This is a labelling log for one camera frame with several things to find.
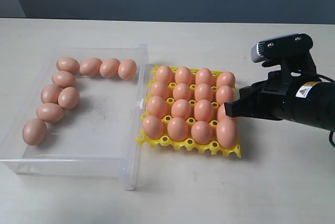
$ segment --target table surface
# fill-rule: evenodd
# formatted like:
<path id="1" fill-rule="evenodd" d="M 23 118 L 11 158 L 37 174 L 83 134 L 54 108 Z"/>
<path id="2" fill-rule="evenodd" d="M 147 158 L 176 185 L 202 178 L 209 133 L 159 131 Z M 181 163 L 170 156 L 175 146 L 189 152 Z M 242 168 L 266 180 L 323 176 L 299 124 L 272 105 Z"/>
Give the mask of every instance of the table surface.
<path id="1" fill-rule="evenodd" d="M 318 72 L 335 76 L 333 25 L 0 19 L 0 138 L 55 48 L 149 47 L 149 62 L 232 71 L 237 87 L 272 69 L 250 59 L 259 40 L 311 35 Z M 0 164 L 1 223 L 333 223 L 335 149 L 328 132 L 241 119 L 241 159 L 141 150 L 137 190 L 115 179 L 16 175 Z"/>

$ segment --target egg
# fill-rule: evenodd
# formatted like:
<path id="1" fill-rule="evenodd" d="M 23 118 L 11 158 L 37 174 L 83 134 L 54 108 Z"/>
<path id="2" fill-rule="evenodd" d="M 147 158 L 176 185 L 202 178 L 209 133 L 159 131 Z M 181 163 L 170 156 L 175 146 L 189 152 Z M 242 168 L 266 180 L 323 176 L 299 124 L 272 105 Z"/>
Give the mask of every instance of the egg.
<path id="1" fill-rule="evenodd" d="M 174 75 L 174 79 L 176 81 L 176 84 L 187 84 L 187 85 L 191 85 L 193 83 L 193 74 L 192 72 L 189 70 L 189 68 L 186 67 L 180 67 L 175 75 Z"/>
<path id="2" fill-rule="evenodd" d="M 198 102 L 202 99 L 208 101 L 213 99 L 213 90 L 208 84 L 199 84 L 194 90 L 194 100 Z"/>
<path id="3" fill-rule="evenodd" d="M 223 85 L 227 85 L 229 87 L 234 88 L 235 87 L 235 76 L 233 73 L 227 71 L 227 72 L 223 72 L 221 73 L 218 78 L 216 79 L 216 86 L 218 88 L 220 88 Z"/>
<path id="4" fill-rule="evenodd" d="M 210 101 L 202 99 L 194 106 L 194 118 L 197 121 L 210 122 L 213 119 L 214 108 Z"/>
<path id="5" fill-rule="evenodd" d="M 182 142 L 188 135 L 188 124 L 182 118 L 173 118 L 167 125 L 167 133 L 170 139 Z"/>
<path id="6" fill-rule="evenodd" d="M 160 96 L 152 96 L 148 100 L 147 110 L 150 115 L 162 119 L 168 114 L 168 104 L 164 98 Z"/>
<path id="7" fill-rule="evenodd" d="M 192 96 L 191 88 L 187 84 L 177 84 L 173 89 L 172 96 L 174 100 L 190 100 Z"/>
<path id="8" fill-rule="evenodd" d="M 153 96 L 160 96 L 167 100 L 170 97 L 170 89 L 167 84 L 157 81 L 151 85 L 151 94 Z"/>
<path id="9" fill-rule="evenodd" d="M 59 94 L 58 104 L 63 109 L 70 110 L 77 106 L 79 99 L 79 90 L 77 88 L 68 87 Z"/>
<path id="10" fill-rule="evenodd" d="M 36 115 L 45 122 L 55 123 L 62 120 L 64 110 L 57 104 L 45 103 L 37 108 Z"/>
<path id="11" fill-rule="evenodd" d="M 209 123 L 198 121 L 191 128 L 192 139 L 198 144 L 208 144 L 213 136 L 213 130 Z"/>
<path id="12" fill-rule="evenodd" d="M 224 119 L 225 117 L 228 117 L 227 115 L 226 115 L 226 109 L 225 109 L 225 105 L 223 104 L 223 105 L 221 105 L 220 107 L 219 107 L 219 109 L 218 109 L 218 113 L 217 113 L 217 120 L 218 121 L 221 121 L 222 119 Z"/>
<path id="13" fill-rule="evenodd" d="M 159 139 L 164 134 L 164 123 L 156 116 L 146 116 L 142 125 L 144 133 L 150 139 Z"/>
<path id="14" fill-rule="evenodd" d="M 128 79 L 131 79 L 135 75 L 136 69 L 137 69 L 137 65 L 135 61 L 132 59 L 128 59 L 128 60 L 124 60 L 120 64 L 117 72 L 120 78 L 124 80 L 128 80 Z"/>
<path id="15" fill-rule="evenodd" d="M 163 82 L 168 85 L 173 80 L 173 72 L 170 67 L 162 65 L 156 70 L 155 77 L 157 81 Z"/>
<path id="16" fill-rule="evenodd" d="M 103 77 L 112 77 L 115 74 L 117 74 L 117 70 L 120 66 L 120 61 L 117 60 L 116 58 L 110 58 L 105 61 L 100 65 L 100 75 Z"/>
<path id="17" fill-rule="evenodd" d="M 236 146 L 236 123 L 228 117 L 223 118 L 216 126 L 216 138 L 223 148 L 231 149 Z"/>
<path id="18" fill-rule="evenodd" d="M 217 91 L 216 91 L 216 102 L 219 105 L 222 105 L 225 102 L 231 102 L 234 101 L 234 90 L 227 86 L 221 86 Z"/>
<path id="19" fill-rule="evenodd" d="M 42 103 L 58 103 L 58 96 L 61 93 L 62 89 L 58 85 L 49 84 L 47 85 L 41 93 Z"/>
<path id="20" fill-rule="evenodd" d="M 190 117 L 192 112 L 191 104 L 185 99 L 179 99 L 173 103 L 171 107 L 171 116 L 173 118 L 179 117 L 187 119 Z"/>
<path id="21" fill-rule="evenodd" d="M 89 58 L 81 63 L 79 71 L 85 76 L 95 76 L 99 74 L 102 63 L 99 58 Z"/>
<path id="22" fill-rule="evenodd" d="M 207 69 L 203 68 L 198 70 L 197 74 L 195 74 L 195 84 L 208 84 L 209 86 L 212 86 L 214 82 L 213 74 L 212 72 Z"/>
<path id="23" fill-rule="evenodd" d="M 79 70 L 79 63 L 74 58 L 61 58 L 57 61 L 56 67 L 59 71 L 67 71 L 75 74 Z"/>
<path id="24" fill-rule="evenodd" d="M 76 84 L 75 77 L 70 72 L 59 71 L 52 76 L 52 82 L 61 88 L 74 87 Z"/>
<path id="25" fill-rule="evenodd" d="M 41 143 L 46 134 L 47 124 L 39 118 L 29 120 L 22 131 L 23 140 L 28 145 L 37 145 Z"/>

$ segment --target clear plastic bin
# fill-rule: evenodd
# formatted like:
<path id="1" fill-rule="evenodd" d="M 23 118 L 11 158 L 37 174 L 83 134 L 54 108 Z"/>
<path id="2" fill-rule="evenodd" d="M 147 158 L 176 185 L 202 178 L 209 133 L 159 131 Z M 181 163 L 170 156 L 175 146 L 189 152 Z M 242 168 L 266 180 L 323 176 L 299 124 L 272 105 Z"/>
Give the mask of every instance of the clear plastic bin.
<path id="1" fill-rule="evenodd" d="M 73 57 L 79 62 L 92 57 L 133 59 L 138 68 L 136 75 L 126 81 L 119 77 L 77 75 L 79 104 L 66 110 L 60 122 L 48 124 L 42 144 L 28 146 L 22 139 L 23 126 L 36 117 L 41 91 L 52 83 L 61 57 Z M 135 49 L 54 50 L 0 145 L 0 161 L 15 173 L 116 176 L 124 189 L 134 189 L 140 149 L 136 135 L 141 127 L 149 77 L 145 44 Z"/>

